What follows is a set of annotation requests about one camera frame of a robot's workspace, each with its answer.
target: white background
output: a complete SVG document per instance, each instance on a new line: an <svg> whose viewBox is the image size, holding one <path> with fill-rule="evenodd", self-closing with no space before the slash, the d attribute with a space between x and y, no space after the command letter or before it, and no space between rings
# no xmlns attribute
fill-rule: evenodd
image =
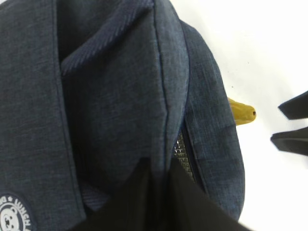
<svg viewBox="0 0 308 231"><path fill-rule="evenodd" d="M278 152L270 142L273 133L308 126L277 109L308 90L306 1L172 3L212 50L228 96L257 111L256 121L238 127L246 172L240 222L255 231L308 231L308 157Z"/></svg>

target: stitching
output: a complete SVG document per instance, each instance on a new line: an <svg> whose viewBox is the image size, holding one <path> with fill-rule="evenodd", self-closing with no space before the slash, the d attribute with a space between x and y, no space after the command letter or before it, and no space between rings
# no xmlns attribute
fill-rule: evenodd
<svg viewBox="0 0 308 231"><path fill-rule="evenodd" d="M168 104L167 104L167 97L166 97L166 89L165 89L165 82L164 82L164 71L163 71L163 61L162 61L162 53L161 53L161 47L160 47L160 44L159 44L159 40L158 40L158 31L157 31L157 23L156 23L156 2L155 0L153 0L153 4L154 4L154 29L155 29L155 39L156 39L156 42L157 42L157 48L158 48L158 53L159 53L159 64L160 64L160 76L161 76L161 80L162 80L162 90L163 90L163 96L164 96L164 102L165 102L165 108L166 108L166 120L165 120L165 127L164 127L164 167L165 167L165 170L167 168L166 166L166 154L167 154L167 151L166 151L166 148L167 148L167 125L168 125L168 120L169 120L169 111L168 111Z"/></svg>
<svg viewBox="0 0 308 231"><path fill-rule="evenodd" d="M56 73L56 70L58 70L58 66L56 65L56 62L55 60L57 59L56 57L56 52L55 52L55 38L56 38L56 32L55 32L55 17L56 17L56 2L55 0L51 0L51 25L52 25L52 51L53 51L53 59L52 59L52 62L53 62L53 78L55 80L55 87L56 87L56 94L57 94L57 99L58 99L58 106L59 106L59 114L60 114L60 118L61 118L61 127L62 127L62 132L63 132L63 137L64 137L64 143L65 143L65 147L66 147L66 155L67 155L67 160L68 160L68 163L69 163L69 169L70 169L70 176L71 176L71 183L72 183L72 188L73 188L73 192L74 192L74 196L75 196L75 202L76 202L76 205L77 205L77 208L78 208L78 211L79 211L79 215L80 217L83 217L82 216L82 213L81 213L81 209L79 207L79 202L78 202L78 199L77 199L77 193L76 193L76 190L75 190L75 187L74 187L74 177L73 177L73 174L72 174L72 163L71 163L71 160L70 160L70 157L69 157L69 149L68 149L68 141L66 139L66 135L65 135L65 128L64 128L64 115L63 115L63 112L62 112L62 109L61 109L61 99L60 99L60 94L59 94L59 84L57 83L57 73Z"/></svg>
<svg viewBox="0 0 308 231"><path fill-rule="evenodd" d="M188 42L187 42L187 38L186 38L186 34L184 32L184 28L183 28L183 24L182 22L180 22L180 25L181 25L181 29L183 31L183 35L184 35L184 40L185 40L185 45L186 45L186 50L187 50L187 55L188 55L188 62L189 62L189 80L188 80L188 87L187 87L187 101L186 101L186 105L185 105L185 113L186 113L186 110L187 108L189 107L189 104L191 104L190 102L190 98L189 98L189 92L190 92L190 84L191 84L191 77L192 77L192 73L191 73L191 67L192 67L192 64L191 64L191 54L190 54L190 49L189 49L189 45L188 45ZM186 115L184 115L184 123L185 124L185 127L187 128L187 131L191 134L191 129L190 127L186 126L186 124L188 123L187 119L186 119ZM207 186L207 182L206 182L206 174L204 173L204 171L202 170L202 168L200 168L200 163L198 161L198 158L196 156L196 151L195 151L195 147L194 147L194 144L192 143L191 140L189 140L188 142L190 142L191 144L191 147L192 147L192 152L193 152L193 155L195 157L195 160L196 160L196 163L197 163L197 167L198 167L198 170L199 170L199 173L200 175L202 174L201 176L201 180L203 182L203 188L205 190L205 193L207 194L208 197L210 197L210 194L208 192L208 186Z"/></svg>
<svg viewBox="0 0 308 231"><path fill-rule="evenodd" d="M120 4L94 36L63 60L61 64L63 77L68 76L100 53L109 49L120 39L121 35L128 31L136 19L150 9L147 2L147 0L126 0Z"/></svg>

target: zipper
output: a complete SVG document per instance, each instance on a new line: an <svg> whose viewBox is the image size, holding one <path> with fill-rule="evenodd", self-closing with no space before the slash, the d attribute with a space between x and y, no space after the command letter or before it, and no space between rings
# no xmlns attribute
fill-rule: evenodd
<svg viewBox="0 0 308 231"><path fill-rule="evenodd" d="M182 135L183 135L183 140L184 140L184 145L186 148L186 153L187 153L187 157L188 157L188 161L191 165L191 169L192 169L192 175L197 183L197 185L199 185L199 187L205 192L205 188L202 182L202 178L198 169L198 165L197 165L197 161L195 159L195 156L193 154L193 147L192 147L192 142L190 140L189 134L188 134L188 130L187 130L187 126L185 121L183 121L183 125L182 125Z"/></svg>

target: denim fabric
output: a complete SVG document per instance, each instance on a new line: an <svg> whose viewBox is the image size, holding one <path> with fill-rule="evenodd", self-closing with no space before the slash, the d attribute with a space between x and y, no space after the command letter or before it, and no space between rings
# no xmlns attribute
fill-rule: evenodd
<svg viewBox="0 0 308 231"><path fill-rule="evenodd" d="M188 78L185 121L206 191L233 217L241 209L244 169L211 53L190 27L184 38L167 0L128 2L0 6L0 193L23 195L38 231L85 219L82 199L101 206L141 157L160 188Z"/></svg>
<svg viewBox="0 0 308 231"><path fill-rule="evenodd" d="M238 219L244 203L244 165L218 65L200 34L182 23L190 58L185 125L203 188Z"/></svg>
<svg viewBox="0 0 308 231"><path fill-rule="evenodd" d="M123 185L141 157L151 157L155 188L161 189L183 118L189 74L183 31L171 4L157 0L150 11L145 5L133 23L125 24L126 32L117 34L123 17L118 11L135 11L123 8L126 3L114 2L118 8L111 7L115 13L108 26L100 17L92 19L103 26L87 32L93 37L62 62L62 69L70 70L67 60L91 60L63 78L66 112L79 178L109 195ZM105 4L113 3L101 3L91 15L98 15ZM78 1L70 5L72 10L81 6ZM65 31L59 35L60 44L74 39L66 38L71 34ZM116 41L106 49L92 56L83 53L84 46L100 49L97 42L109 38Z"/></svg>
<svg viewBox="0 0 308 231"><path fill-rule="evenodd" d="M65 117L54 6L52 0L0 6L0 193L27 201L37 231L66 230L86 218Z"/></svg>

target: seam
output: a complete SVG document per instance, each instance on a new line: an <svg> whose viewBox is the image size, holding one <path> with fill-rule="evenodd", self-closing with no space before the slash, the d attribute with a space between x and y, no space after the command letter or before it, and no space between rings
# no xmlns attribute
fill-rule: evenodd
<svg viewBox="0 0 308 231"><path fill-rule="evenodd" d="M158 53L159 53L159 65L160 65L160 76L161 76L161 83L162 83L162 90L163 90L163 96L164 96L164 102L165 102L165 109L166 109L166 120L165 120L165 128L164 128L164 170L166 171L167 166L166 166L166 155L167 155L167 125L168 125L168 120L169 120L169 111L168 111L168 104L167 104L167 97L166 97L166 89L165 89L165 82L164 82L164 71L163 71L163 61L162 61L162 53L161 53L161 46L159 44L159 39L158 39L158 31L157 31L157 21L156 21L156 2L153 0L153 10L154 10L154 29L155 29L155 39L157 42L157 48L158 48Z"/></svg>
<svg viewBox="0 0 308 231"><path fill-rule="evenodd" d="M60 94L59 94L59 88L58 88L58 80L57 80L57 73L56 73L56 70L58 69L57 68L57 65L56 65L56 62L55 62L55 59L57 59L56 57L56 53L55 53L55 38L56 38L56 32L55 32L55 17L56 17L56 2L55 0L51 0L51 25L52 25L52 53L53 53L53 59L52 59L52 64L53 64L53 78L54 78L54 83L55 83L55 87L56 87L56 95L57 95L57 100L58 100L58 109L59 109L59 114L60 114L60 118L61 118L61 127L62 127L62 133L63 133L63 137L64 137L64 143L65 143L65 149L66 149L66 156L67 156L67 160L68 160L68 163L69 163L69 169L70 169L70 177L71 177L71 184L72 184L72 188L73 188L73 192L74 192L74 196L75 196L75 203L77 205L77 208L78 208L78 211L79 211L79 215L81 218L83 218L82 216L82 213L81 213L81 209L79 207L79 202L78 202L78 199L77 199L77 194L76 194L76 190L75 190L75 185L74 185L74 177L72 175L72 163L71 163L71 160L70 160L70 156L69 156L69 149L68 149L68 142L67 142L67 137L66 137L66 134L65 134L65 130L64 130L64 115L63 115L63 112L62 112L62 109L61 109L61 99L60 99Z"/></svg>
<svg viewBox="0 0 308 231"><path fill-rule="evenodd" d="M188 143L188 146L190 145L190 147L186 147L186 151L188 151L187 149L188 148L191 148L191 152L194 156L194 160L190 160L189 158L189 161L190 161L190 164L192 164L192 162L195 161L196 165L197 165L197 171L199 171L199 176L201 179L195 179L196 181L200 181L199 184L202 184L202 185L199 185L201 188L204 189L205 193L207 194L208 197L210 197L210 194L208 192L208 186L207 186L207 182L206 182L206 174L204 173L204 171L200 168L200 163L198 161L198 158L196 156L196 153L195 153L195 148L194 148L194 145L192 143L192 140L190 138L190 134L191 134L191 131L190 131L190 128L187 127L187 119L186 119L186 112L187 112L187 109L189 108L191 102L190 102L190 99L189 99L189 92L190 92L190 85L191 85L191 77L192 77L192 73L191 73L191 68L192 68L192 61L191 61L191 54L190 54L190 49L189 49L189 45L188 45L188 42L187 42L187 38L186 38L186 34L184 32L184 28L183 28L183 22L181 21L180 22L180 25L181 25L181 29L182 29L182 32L183 32L183 36L184 36L184 40L185 40L185 45L186 45L186 51L187 51L187 55L188 55L188 65L189 65L189 79L188 79L188 84L187 84L187 98L186 98L186 104L185 104L185 115L184 115L184 118L183 118L183 123L182 123L182 131L187 132L187 139L186 142Z"/></svg>
<svg viewBox="0 0 308 231"><path fill-rule="evenodd" d="M187 77L187 81L186 81L186 88L185 88L185 92L186 92L186 96L185 96L185 104L183 106L183 109L181 111L181 119L180 119L180 127L179 127L179 132L178 132L178 135L176 137L176 139L174 140L174 145L175 145L175 142L178 140L178 137L179 135L182 133L181 130L182 130L182 125L184 123L184 120L185 120L185 112L186 112L186 109L187 109L187 101L188 101L188 90L189 90L189 82L190 82L190 69L191 69L191 63L190 63L190 56L189 56L189 53L188 53L188 46L187 46L187 41L186 41L186 37L185 37L185 34L184 34L184 30L183 30L183 25L182 25L182 22L179 18L179 16L177 15L173 5L170 3L170 7L172 9L172 12L173 12L173 15L176 17L176 19L178 20L179 22L179 25L180 25L180 28L181 28L181 33L182 33L182 37L183 37L183 40L185 42L185 48L186 48L186 54L187 54L187 61L188 61L188 77Z"/></svg>
<svg viewBox="0 0 308 231"><path fill-rule="evenodd" d="M183 134L183 139L184 139L184 143L186 146L186 152L187 152L187 156L188 156L188 160L190 161L191 167L192 167L192 174L195 178L196 183L199 185L199 187L206 193L206 195L208 195L208 197L211 197L208 191L208 186L207 186L207 181L206 181L206 174L204 173L204 171L202 170L202 168L200 167L200 162L199 159L196 156L196 151L194 148L194 144L190 138L190 129L187 127L187 121L186 119L183 122L183 126L182 126L182 134Z"/></svg>

